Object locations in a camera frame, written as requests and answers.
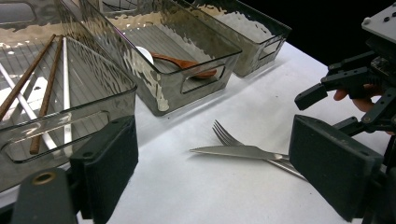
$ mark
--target fork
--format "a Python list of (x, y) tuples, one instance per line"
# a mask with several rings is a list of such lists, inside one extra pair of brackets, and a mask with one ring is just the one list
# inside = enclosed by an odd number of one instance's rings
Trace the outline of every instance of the fork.
[[(244, 146), (243, 143), (240, 141), (236, 140), (232, 135), (230, 135), (222, 126), (221, 124), (215, 120), (215, 124), (213, 125), (213, 131), (215, 132), (216, 136), (220, 140), (220, 142), (224, 146)], [(271, 161), (271, 160), (265, 160), (268, 161), (269, 163), (273, 164), (274, 166), (277, 166), (293, 175), (296, 175), (297, 177), (303, 179), (306, 181), (305, 177), (301, 175), (291, 164), (286, 164), (281, 161)]]

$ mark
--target knife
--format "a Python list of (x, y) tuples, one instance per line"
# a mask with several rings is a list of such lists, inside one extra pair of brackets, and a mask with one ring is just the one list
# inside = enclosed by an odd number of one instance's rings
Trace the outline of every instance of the knife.
[(206, 153), (222, 156), (234, 156), (259, 160), (270, 161), (289, 161), (289, 156), (264, 151), (254, 146), (215, 146), (215, 147), (198, 147), (190, 149), (191, 152)]

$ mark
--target clear plastic bin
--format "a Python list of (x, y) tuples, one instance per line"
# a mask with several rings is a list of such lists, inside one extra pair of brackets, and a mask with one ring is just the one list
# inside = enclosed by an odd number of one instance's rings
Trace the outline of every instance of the clear plastic bin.
[[(6, 11), (12, 7), (21, 9), (26, 16), (9, 15), (11, 19), (0, 21), (0, 104), (11, 92), (8, 77), (17, 84), (52, 35), (64, 35), (64, 27), (80, 25), (58, 1), (0, 2), (0, 8)], [(77, 29), (74, 34), (84, 36)], [(19, 185), (34, 172), (66, 165), (68, 157), (111, 120), (134, 116), (137, 86), (113, 62), (69, 36), (65, 41), (67, 51), (62, 51), (67, 52), (67, 58), (62, 54), (57, 63), (47, 115), (39, 117), (57, 41), (58, 36), (25, 83), (21, 96), (0, 121), (0, 192)], [(64, 77), (68, 77), (68, 86), (64, 85)], [(69, 108), (64, 105), (66, 95)], [(30, 147), (35, 136), (41, 141), (38, 153), (32, 154)]]
[(192, 3), (180, 0), (179, 3), (242, 49), (233, 69), (239, 77), (271, 66), (291, 32), (289, 26), (236, 0), (195, 0)]
[[(79, 1), (84, 25), (139, 86), (138, 96), (155, 116), (226, 87), (241, 53), (233, 42), (192, 16), (177, 1), (148, 0), (135, 5), (129, 0), (116, 2), (130, 7), (101, 12), (101, 2)], [(196, 65), (180, 68), (156, 58), (152, 64), (136, 46)], [(197, 77), (205, 73), (212, 75)]]

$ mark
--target white tablecloth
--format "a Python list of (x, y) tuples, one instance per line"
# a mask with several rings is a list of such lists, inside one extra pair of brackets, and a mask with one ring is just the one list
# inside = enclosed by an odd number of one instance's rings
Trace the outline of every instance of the white tablecloth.
[[(285, 43), (271, 68), (232, 75), (225, 90), (163, 117), (137, 99), (139, 163), (109, 223), (347, 223), (308, 182), (272, 164), (189, 152), (220, 145), (215, 119), (243, 143), (280, 153), (289, 151), (295, 114), (329, 124), (360, 119), (363, 113), (348, 98), (335, 102), (333, 92), (305, 111), (297, 108), (295, 96), (326, 73), (324, 64)], [(382, 154), (389, 140), (385, 133), (355, 138)]]

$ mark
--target chopsticks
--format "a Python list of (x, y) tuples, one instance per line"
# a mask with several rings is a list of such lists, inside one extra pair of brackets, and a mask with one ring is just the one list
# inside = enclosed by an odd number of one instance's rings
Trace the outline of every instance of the chopsticks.
[[(47, 111), (50, 105), (50, 94), (52, 92), (53, 81), (55, 80), (56, 69), (58, 68), (58, 62), (62, 52), (63, 41), (64, 41), (64, 37), (60, 35), (58, 40), (58, 47), (55, 52), (54, 62), (50, 69), (49, 80), (47, 83), (46, 91), (44, 93), (43, 103), (41, 104), (40, 112), (38, 114), (39, 118), (47, 115)], [(30, 154), (34, 155), (38, 153), (38, 150), (40, 149), (40, 139), (41, 139), (41, 134), (33, 137), (32, 143), (30, 145)]]
[(32, 62), (32, 64), (29, 66), (29, 68), (25, 71), (25, 73), (23, 74), (21, 79), (18, 81), (18, 83), (15, 85), (15, 87), (12, 89), (11, 93), (8, 95), (6, 100), (0, 105), (0, 120), (2, 120), (3, 117), (6, 115), (6, 113), (9, 110), (9, 107), (12, 105), (15, 98), (17, 98), (18, 94), (21, 92), (21, 89), (23, 88), (24, 84), (29, 79), (29, 77), (33, 74), (33, 71), (35, 71), (35, 68), (38, 66), (38, 63), (44, 57), (44, 54), (47, 52), (47, 50), (50, 47), (52, 40), (55, 38), (55, 36), (56, 35), (51, 36), (51, 38), (47, 42), (46, 46), (38, 53), (35, 60)]

